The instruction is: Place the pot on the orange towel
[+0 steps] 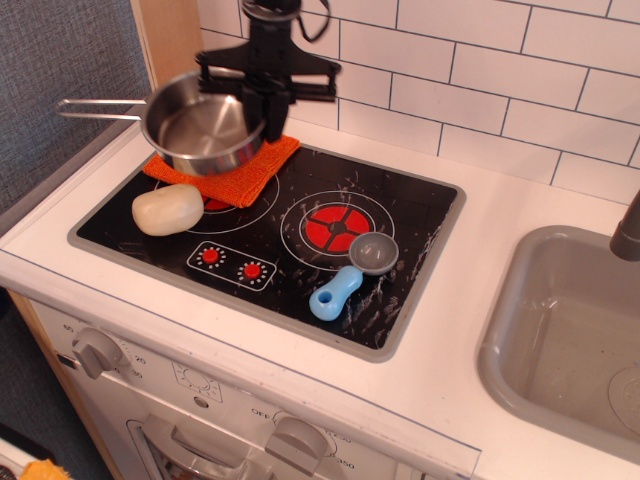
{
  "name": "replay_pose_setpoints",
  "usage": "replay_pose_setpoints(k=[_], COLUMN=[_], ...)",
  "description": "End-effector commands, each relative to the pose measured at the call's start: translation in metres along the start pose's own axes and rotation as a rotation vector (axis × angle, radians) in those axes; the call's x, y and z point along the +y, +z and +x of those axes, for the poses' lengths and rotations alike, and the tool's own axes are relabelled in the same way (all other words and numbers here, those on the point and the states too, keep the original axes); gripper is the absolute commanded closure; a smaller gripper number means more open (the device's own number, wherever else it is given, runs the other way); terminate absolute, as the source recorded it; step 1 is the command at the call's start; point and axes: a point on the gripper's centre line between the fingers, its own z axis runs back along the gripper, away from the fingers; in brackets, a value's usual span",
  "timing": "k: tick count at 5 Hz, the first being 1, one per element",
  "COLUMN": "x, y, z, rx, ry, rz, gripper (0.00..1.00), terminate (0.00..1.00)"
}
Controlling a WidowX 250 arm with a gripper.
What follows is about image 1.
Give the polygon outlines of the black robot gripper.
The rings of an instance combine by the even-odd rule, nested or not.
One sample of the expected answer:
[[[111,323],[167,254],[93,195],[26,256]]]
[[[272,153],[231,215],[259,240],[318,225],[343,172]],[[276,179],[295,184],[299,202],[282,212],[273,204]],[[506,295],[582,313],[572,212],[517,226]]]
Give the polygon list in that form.
[[[265,106],[265,140],[274,143],[282,135],[290,103],[335,100],[341,66],[293,42],[292,22],[299,18],[297,12],[249,12],[247,16],[248,41],[196,55],[199,88],[240,99],[250,133],[264,129],[263,98],[270,95]]]

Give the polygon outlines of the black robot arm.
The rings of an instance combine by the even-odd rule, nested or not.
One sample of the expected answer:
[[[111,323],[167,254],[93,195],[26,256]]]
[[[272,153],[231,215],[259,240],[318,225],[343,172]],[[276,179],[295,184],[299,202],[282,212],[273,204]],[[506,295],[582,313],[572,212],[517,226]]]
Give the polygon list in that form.
[[[284,130],[289,107],[297,101],[333,102],[341,66],[300,49],[291,38],[292,23],[299,23],[303,37],[314,42],[300,17],[300,1],[244,1],[249,19],[249,39],[233,48],[203,51],[199,88],[203,93],[232,95],[242,104],[248,128],[262,129],[269,143]]]

